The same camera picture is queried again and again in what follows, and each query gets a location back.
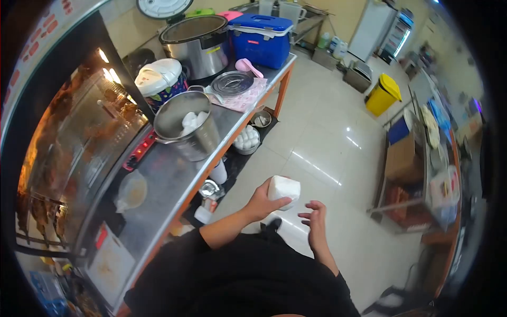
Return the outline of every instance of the yellow trash bin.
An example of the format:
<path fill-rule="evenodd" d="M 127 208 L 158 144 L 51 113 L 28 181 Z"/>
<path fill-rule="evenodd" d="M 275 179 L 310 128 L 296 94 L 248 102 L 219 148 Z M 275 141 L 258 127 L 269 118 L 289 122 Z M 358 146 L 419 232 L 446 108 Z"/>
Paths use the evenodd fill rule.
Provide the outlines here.
<path fill-rule="evenodd" d="M 378 83 L 365 99 L 366 109 L 378 117 L 396 100 L 402 101 L 402 95 L 394 79 L 386 74 L 382 74 L 379 77 Z"/>

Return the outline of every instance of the black shirt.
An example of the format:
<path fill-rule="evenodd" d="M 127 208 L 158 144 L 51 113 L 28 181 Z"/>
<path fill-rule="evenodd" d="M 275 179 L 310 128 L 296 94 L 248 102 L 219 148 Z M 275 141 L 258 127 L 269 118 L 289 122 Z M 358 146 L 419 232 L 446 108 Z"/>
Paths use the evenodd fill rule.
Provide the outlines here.
<path fill-rule="evenodd" d="M 199 230 L 163 246 L 125 295 L 135 316 L 359 316 L 343 276 L 274 231 L 211 250 Z"/>

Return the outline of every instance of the pink lid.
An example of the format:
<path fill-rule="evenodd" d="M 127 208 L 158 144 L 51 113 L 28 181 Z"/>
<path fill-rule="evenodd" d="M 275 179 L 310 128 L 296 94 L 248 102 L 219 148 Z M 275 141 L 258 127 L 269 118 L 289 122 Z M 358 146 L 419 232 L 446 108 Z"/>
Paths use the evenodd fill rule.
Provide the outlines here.
<path fill-rule="evenodd" d="M 243 15 L 243 13 L 239 12 L 239 11 L 223 11 L 223 12 L 218 13 L 217 15 L 223 16 L 224 18 L 227 19 L 227 21 L 231 21 L 231 20 Z"/>

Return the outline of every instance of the stainless steel counter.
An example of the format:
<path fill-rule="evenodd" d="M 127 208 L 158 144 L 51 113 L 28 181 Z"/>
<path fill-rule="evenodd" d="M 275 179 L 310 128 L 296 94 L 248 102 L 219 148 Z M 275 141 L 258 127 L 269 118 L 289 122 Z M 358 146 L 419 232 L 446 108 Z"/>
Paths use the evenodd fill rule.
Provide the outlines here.
<path fill-rule="evenodd" d="M 296 55 L 291 53 L 280 69 L 259 67 L 264 77 L 268 79 L 268 85 L 265 92 L 259 96 L 258 101 L 295 59 Z M 119 236 L 120 241 L 134 257 L 136 264 L 129 280 L 125 283 L 113 314 L 117 313 L 125 292 L 134 283 L 145 261 L 162 238 L 165 229 L 175 217 L 184 200 L 195 186 L 199 186 L 197 182 L 206 168 L 220 149 L 226 146 L 227 141 L 250 113 L 243 114 L 217 105 L 212 106 L 211 114 L 219 130 L 221 141 L 218 148 L 206 160 L 189 162 L 180 156 L 173 147 L 155 143 L 140 162 L 137 169 L 147 180 L 148 195 L 140 207 L 127 210 L 124 213 L 126 225 Z"/>

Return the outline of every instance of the refrigerator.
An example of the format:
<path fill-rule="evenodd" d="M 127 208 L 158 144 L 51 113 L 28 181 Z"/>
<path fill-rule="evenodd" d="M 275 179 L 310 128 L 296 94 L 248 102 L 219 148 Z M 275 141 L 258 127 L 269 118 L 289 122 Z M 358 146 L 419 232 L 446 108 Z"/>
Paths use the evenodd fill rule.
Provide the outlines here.
<path fill-rule="evenodd" d="M 407 42 L 414 21 L 402 10 L 397 13 L 387 36 L 380 46 L 379 56 L 386 63 L 398 57 L 403 45 Z"/>
<path fill-rule="evenodd" d="M 397 11 L 386 3 L 369 0 L 348 52 L 367 62 L 391 26 Z"/>

